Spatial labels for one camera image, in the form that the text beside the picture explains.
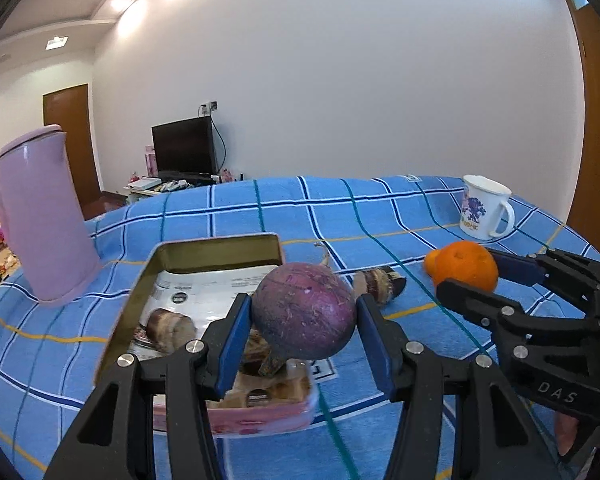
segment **orange fruit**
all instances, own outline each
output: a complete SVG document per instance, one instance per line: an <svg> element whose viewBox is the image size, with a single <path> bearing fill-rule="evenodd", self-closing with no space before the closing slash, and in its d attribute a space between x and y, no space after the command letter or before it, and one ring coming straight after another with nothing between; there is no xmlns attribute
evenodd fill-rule
<svg viewBox="0 0 600 480"><path fill-rule="evenodd" d="M453 278L493 292L498 284L498 266L491 253L480 244L458 240L440 249L431 277L435 286Z"/></svg>
<svg viewBox="0 0 600 480"><path fill-rule="evenodd" d="M429 276L433 276L433 271L436 270L436 258L440 254L442 249L433 249L427 256L424 257L423 265L424 270L427 271Z"/></svg>

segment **wooden door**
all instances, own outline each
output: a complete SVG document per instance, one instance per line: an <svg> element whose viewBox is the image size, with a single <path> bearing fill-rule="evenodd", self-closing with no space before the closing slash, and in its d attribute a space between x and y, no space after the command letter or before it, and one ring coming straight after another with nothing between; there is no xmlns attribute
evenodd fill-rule
<svg viewBox="0 0 600 480"><path fill-rule="evenodd" d="M66 155L80 205L100 198L91 145L88 95L88 85L80 85L42 97L45 124L60 124L66 132Z"/></svg>
<svg viewBox="0 0 600 480"><path fill-rule="evenodd" d="M567 3L580 41L585 91L580 174L567 225L600 251L600 17L589 4Z"/></svg>

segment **white wall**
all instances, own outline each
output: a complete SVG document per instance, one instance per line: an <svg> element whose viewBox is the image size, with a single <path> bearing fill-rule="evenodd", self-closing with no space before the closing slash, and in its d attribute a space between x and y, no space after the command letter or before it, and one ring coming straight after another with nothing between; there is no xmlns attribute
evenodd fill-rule
<svg viewBox="0 0 600 480"><path fill-rule="evenodd" d="M43 126L42 96L71 86L91 86L93 51L75 52L23 65L0 74L0 149L10 140ZM91 141L94 142L90 103ZM94 144L96 170L100 178Z"/></svg>
<svg viewBox="0 0 600 480"><path fill-rule="evenodd" d="M571 205L584 88L565 0L141 0L96 48L105 189L143 171L151 126L207 100L249 176L482 173Z"/></svg>

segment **pink thermos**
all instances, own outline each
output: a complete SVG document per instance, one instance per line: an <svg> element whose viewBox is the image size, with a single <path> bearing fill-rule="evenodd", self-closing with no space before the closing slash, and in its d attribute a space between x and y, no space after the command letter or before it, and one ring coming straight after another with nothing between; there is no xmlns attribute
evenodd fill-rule
<svg viewBox="0 0 600 480"><path fill-rule="evenodd" d="M40 304L74 300L102 268L84 224L57 124L0 150L0 225Z"/></svg>

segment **electrical socket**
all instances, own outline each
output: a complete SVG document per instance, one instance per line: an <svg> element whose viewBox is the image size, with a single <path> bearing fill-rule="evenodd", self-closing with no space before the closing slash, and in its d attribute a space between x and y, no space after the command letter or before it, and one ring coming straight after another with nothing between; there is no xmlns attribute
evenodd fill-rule
<svg viewBox="0 0 600 480"><path fill-rule="evenodd" d="M215 110L218 110L218 101L207 101L200 105L200 113L204 116L210 115Z"/></svg>

